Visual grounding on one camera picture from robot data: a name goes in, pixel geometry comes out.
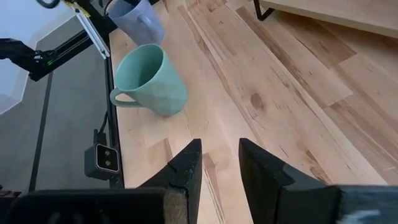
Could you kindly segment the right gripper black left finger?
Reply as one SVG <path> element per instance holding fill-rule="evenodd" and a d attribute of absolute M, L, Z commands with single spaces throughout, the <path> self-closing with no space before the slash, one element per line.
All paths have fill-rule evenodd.
<path fill-rule="evenodd" d="M 135 189 L 41 190 L 13 200 L 6 224 L 197 224 L 202 145 L 193 139 Z"/>

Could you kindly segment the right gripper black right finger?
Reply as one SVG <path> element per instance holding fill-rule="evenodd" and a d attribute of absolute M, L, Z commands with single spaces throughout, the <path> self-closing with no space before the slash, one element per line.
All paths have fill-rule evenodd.
<path fill-rule="evenodd" d="M 398 224 L 398 185 L 327 185 L 247 138 L 239 165 L 254 224 Z"/>

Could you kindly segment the green faceted mug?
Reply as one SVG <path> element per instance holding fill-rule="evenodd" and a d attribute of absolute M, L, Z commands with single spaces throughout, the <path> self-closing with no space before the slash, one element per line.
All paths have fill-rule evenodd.
<path fill-rule="evenodd" d="M 173 116 L 183 110 L 188 91 L 166 52 L 159 45 L 146 44 L 121 60 L 109 98 L 118 107 L 143 107 Z"/>

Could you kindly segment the periwinkle grey mug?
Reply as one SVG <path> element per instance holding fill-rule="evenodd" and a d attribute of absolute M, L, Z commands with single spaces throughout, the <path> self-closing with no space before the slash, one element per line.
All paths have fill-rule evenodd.
<path fill-rule="evenodd" d="M 165 29 L 149 0 L 116 0 L 108 16 L 136 45 L 160 45 L 165 37 Z"/>

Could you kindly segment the black bracket green light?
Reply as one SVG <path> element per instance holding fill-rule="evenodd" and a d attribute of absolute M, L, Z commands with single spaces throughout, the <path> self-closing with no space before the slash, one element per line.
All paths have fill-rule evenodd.
<path fill-rule="evenodd" d="M 0 60 L 9 59 L 28 71 L 31 80 L 39 81 L 92 44 L 88 36 L 78 34 L 53 50 L 41 51 L 28 47 L 20 40 L 2 38 Z"/>

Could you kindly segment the silver aluminium bracket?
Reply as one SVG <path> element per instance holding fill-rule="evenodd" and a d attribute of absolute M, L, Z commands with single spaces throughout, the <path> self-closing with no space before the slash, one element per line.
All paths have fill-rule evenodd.
<path fill-rule="evenodd" d="M 98 49 L 98 52 L 104 59 L 110 57 L 109 49 L 105 44 L 102 36 L 95 28 L 94 24 L 90 21 L 90 15 L 87 11 L 85 11 L 81 6 L 79 6 L 76 2 L 73 3 L 73 7 L 75 8 L 75 14 L 80 21 L 80 24 L 83 26 L 84 30 L 87 32 L 91 41 L 94 43 L 95 47 Z"/>

